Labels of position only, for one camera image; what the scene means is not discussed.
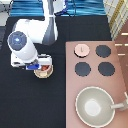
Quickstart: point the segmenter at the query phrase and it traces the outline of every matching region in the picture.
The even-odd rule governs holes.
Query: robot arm
[[[12,51],[11,65],[26,67],[27,70],[41,69],[42,65],[52,65],[49,55],[38,52],[33,43],[53,44],[58,37],[55,23],[53,1],[44,0],[44,21],[20,19],[8,37],[8,46]]]

